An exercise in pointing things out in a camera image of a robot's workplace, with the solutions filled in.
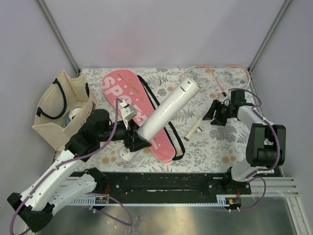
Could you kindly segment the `clear plastic tube lid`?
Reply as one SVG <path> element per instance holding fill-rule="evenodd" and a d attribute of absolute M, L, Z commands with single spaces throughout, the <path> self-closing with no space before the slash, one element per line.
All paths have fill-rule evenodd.
<path fill-rule="evenodd" d="M 122 147 L 119 150 L 120 157 L 125 161 L 131 161 L 140 151 L 131 152 L 129 149 Z"/>

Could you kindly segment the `white shuttlecock tube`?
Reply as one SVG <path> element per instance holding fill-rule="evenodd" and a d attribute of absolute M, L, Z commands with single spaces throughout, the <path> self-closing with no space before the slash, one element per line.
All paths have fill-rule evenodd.
<path fill-rule="evenodd" d="M 188 77 L 184 78 L 163 102 L 147 116 L 137 131 L 138 135 L 151 141 L 200 89 L 194 80 Z"/>

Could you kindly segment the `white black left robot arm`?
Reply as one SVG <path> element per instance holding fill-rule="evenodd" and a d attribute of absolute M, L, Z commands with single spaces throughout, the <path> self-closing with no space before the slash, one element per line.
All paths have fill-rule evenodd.
<path fill-rule="evenodd" d="M 28 230 L 35 233 L 46 227 L 57 211 L 81 195 L 104 193 L 108 189 L 107 177 L 95 167 L 87 169 L 76 182 L 63 190 L 58 188 L 78 167 L 111 141 L 123 141 L 131 152 L 150 147 L 151 143 L 138 130 L 139 125 L 132 119 L 112 122 L 108 111 L 92 111 L 79 131 L 70 138 L 54 164 L 38 181 L 24 192 L 8 196 L 7 201 L 15 211 L 10 233 L 14 233 L 16 217 L 20 217 Z"/>

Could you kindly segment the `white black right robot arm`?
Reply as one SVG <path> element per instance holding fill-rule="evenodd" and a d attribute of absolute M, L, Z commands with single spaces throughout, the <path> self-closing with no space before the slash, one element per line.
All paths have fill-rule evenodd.
<path fill-rule="evenodd" d="M 240 188 L 240 182 L 248 182 L 253 176 L 274 170 L 283 165 L 286 154 L 286 128 L 275 124 L 263 115 L 257 108 L 262 105 L 246 101 L 245 94 L 253 92 L 240 89 L 230 89 L 230 103 L 213 100 L 211 107 L 202 118 L 211 120 L 211 125 L 225 126 L 228 119 L 236 118 L 250 130 L 246 158 L 230 168 L 230 177 L 223 180 L 223 189 L 229 194 Z"/>

